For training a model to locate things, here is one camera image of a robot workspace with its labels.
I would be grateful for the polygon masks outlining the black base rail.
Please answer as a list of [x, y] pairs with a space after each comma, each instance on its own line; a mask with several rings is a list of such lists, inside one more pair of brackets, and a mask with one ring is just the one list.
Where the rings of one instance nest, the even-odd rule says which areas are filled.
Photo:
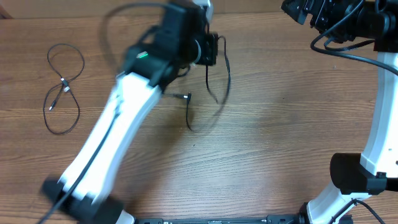
[[211, 218], [211, 219], [174, 219], [163, 220], [161, 218], [134, 218], [130, 214], [124, 214], [118, 221], [95, 221], [95, 223], [117, 224], [305, 224], [309, 223], [302, 214], [295, 215], [268, 215], [262, 218]]

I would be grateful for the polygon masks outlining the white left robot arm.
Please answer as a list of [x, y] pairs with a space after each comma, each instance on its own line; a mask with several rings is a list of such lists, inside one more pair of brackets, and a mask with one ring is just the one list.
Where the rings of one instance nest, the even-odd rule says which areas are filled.
[[59, 180], [47, 179], [42, 186], [53, 206], [41, 223], [56, 210], [80, 223], [136, 222], [122, 202], [109, 196], [123, 157], [165, 87], [181, 76], [178, 71], [193, 63], [216, 63], [219, 39], [202, 32], [176, 47], [169, 40], [146, 44], [141, 39], [127, 50], [122, 72], [81, 151]]

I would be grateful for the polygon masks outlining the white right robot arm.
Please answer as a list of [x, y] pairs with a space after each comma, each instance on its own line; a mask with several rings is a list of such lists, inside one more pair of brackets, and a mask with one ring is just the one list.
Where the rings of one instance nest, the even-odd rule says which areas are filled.
[[347, 214], [383, 191], [397, 191], [397, 1], [285, 0], [282, 10], [319, 36], [312, 50], [375, 65], [377, 97], [361, 153], [336, 153], [330, 183], [302, 205], [294, 223], [352, 223]]

